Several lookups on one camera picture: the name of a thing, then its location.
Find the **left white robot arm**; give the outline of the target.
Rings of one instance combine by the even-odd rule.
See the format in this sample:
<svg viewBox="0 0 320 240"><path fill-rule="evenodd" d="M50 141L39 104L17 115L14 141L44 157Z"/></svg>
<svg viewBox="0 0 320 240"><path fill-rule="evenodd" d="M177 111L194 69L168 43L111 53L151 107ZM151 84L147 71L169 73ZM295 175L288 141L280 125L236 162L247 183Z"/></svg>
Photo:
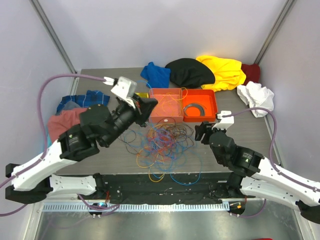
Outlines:
<svg viewBox="0 0 320 240"><path fill-rule="evenodd" d="M25 164L10 163L6 177L5 199L24 205L38 203L56 195L81 195L102 199L108 187L99 173L84 177L60 176L56 172L108 148L133 123L145 127L153 109L154 98L133 96L133 106L119 99L115 110L95 104L80 113L80 123L62 133L52 145Z"/></svg>

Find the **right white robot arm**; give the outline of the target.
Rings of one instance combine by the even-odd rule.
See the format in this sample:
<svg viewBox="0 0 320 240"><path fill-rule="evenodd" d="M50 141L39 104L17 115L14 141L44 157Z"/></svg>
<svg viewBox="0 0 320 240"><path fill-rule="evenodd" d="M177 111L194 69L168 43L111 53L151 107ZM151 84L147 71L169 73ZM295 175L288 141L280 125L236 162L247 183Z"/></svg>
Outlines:
<svg viewBox="0 0 320 240"><path fill-rule="evenodd" d="M300 212L306 220L320 222L320 183L297 175L247 147L236 145L226 130L207 121L195 126L195 140L208 145L219 165L231 175L226 193L264 198Z"/></svg>

